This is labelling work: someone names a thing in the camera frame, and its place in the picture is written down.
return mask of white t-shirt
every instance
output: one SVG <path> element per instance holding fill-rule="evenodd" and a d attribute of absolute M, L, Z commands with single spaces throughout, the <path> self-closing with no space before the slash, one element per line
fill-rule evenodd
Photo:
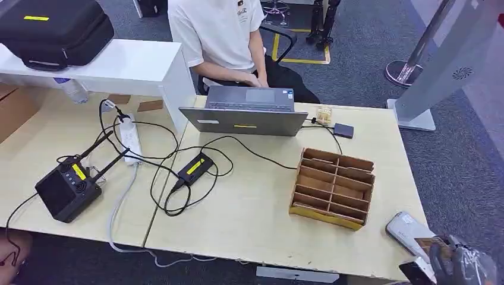
<path fill-rule="evenodd" d="M 264 19 L 260 0 L 168 0 L 168 18 L 189 67 L 255 70 L 248 43 Z"/>

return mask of power strip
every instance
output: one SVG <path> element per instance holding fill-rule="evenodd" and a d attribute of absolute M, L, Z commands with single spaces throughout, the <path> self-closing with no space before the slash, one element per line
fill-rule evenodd
<path fill-rule="evenodd" d="M 135 120 L 133 114 L 128 114 L 129 118 L 124 118 L 124 122 L 119 123 L 119 131 L 121 133 L 121 142 L 124 146 L 129 147 L 130 151 L 133 153 L 142 155 L 140 147 L 140 139 L 138 137 L 137 125 L 132 123 Z M 131 152 L 127 153 L 129 156 L 136 156 Z M 124 157 L 124 161 L 128 165 L 133 165 L 134 163 L 141 163 L 138 159 L 132 159 L 131 157 Z"/>

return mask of yellow floor tape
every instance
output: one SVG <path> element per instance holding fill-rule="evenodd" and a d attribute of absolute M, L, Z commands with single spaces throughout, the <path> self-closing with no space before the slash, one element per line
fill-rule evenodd
<path fill-rule="evenodd" d="M 307 30 L 305 28 L 293 28 L 291 31 L 295 33 L 309 33 L 311 30 Z M 278 45 L 280 42 L 280 35 L 276 34 L 273 40 L 273 50 L 271 52 L 271 58 L 276 61 L 278 59 Z M 330 53 L 329 53 L 329 45 L 326 45 L 324 49 L 325 61 L 314 61 L 312 59 L 294 59 L 294 58 L 283 58 L 282 62 L 293 62 L 297 64 L 330 64 Z"/>

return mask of light wood tabletop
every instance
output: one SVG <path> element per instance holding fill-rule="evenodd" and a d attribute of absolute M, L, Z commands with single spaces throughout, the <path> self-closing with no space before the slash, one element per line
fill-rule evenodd
<path fill-rule="evenodd" d="M 59 156 L 80 154 L 95 141 L 101 131 L 98 106 L 105 94 L 93 93 L 85 104 L 74 104 L 62 91 L 28 88 L 42 105 L 41 109 L 20 129 L 0 144 L 0 226 L 17 205 L 35 193 L 35 184 L 51 171 Z M 139 102 L 159 100 L 158 97 L 131 96 L 127 105 L 118 105 L 123 112 L 133 114 L 138 121 L 157 123 L 175 129 L 165 109 L 136 112 Z M 105 125 L 110 125 L 115 112 L 104 113 Z M 165 156 L 175 148 L 171 135 L 155 126 L 138 126 L 145 156 Z M 89 165 L 102 169 L 116 157 L 108 142 L 102 143 L 89 157 Z M 172 159 L 165 165 L 171 165 Z M 113 237 L 126 245 L 141 246 L 153 217 L 155 205 L 149 197 L 149 185 L 156 168 L 142 164 L 137 179 L 119 212 Z M 14 216 L 10 227 L 32 232 L 74 238 L 107 241 L 108 218 L 127 186 L 133 169 L 120 160 L 105 174 L 103 194 L 72 223 L 54 220 L 39 197 L 28 202 Z"/>
<path fill-rule="evenodd" d="M 205 100 L 198 96 L 196 106 L 204 106 Z M 295 109 L 308 112 L 311 118 L 317 106 L 296 103 Z M 399 211 L 408 211 L 418 221 L 427 222 L 394 114 L 387 109 L 330 107 L 333 123 L 355 128 L 353 139 L 338 138 L 343 153 L 375 163 L 373 197 L 367 224 L 362 229 L 353 232 L 289 215 L 295 171 L 253 156 L 236 141 L 226 138 L 210 146 L 231 158 L 233 171 L 218 179 L 206 199 L 180 216 L 168 217 L 157 210 L 146 247 L 406 281 L 398 265 L 410 255 L 386 234 L 385 226 Z M 181 148 L 203 145 L 222 135 L 225 134 L 200 133 L 189 123 Z M 302 129 L 296 137 L 233 136 L 258 154 L 291 167 L 297 166 L 304 147 L 338 152 L 332 135 L 325 129 Z M 174 171 L 182 169 L 197 153 L 198 150 L 179 153 Z M 205 153 L 218 165 L 219 173 L 229 169 L 230 164 L 221 155 L 210 150 Z M 175 177 L 171 176 L 161 201 L 174 183 Z M 213 177 L 202 176 L 192 186 L 192 200 L 204 195 L 212 183 Z M 155 191 L 161 195 L 161 183 Z M 179 190 L 170 199 L 169 208 L 182 205 L 186 194 L 186 188 Z"/>

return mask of laptop lid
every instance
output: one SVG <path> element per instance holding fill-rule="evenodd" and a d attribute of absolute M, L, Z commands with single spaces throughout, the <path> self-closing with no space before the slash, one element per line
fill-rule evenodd
<path fill-rule="evenodd" d="M 200 132 L 296 136 L 308 113 L 180 107 Z"/>

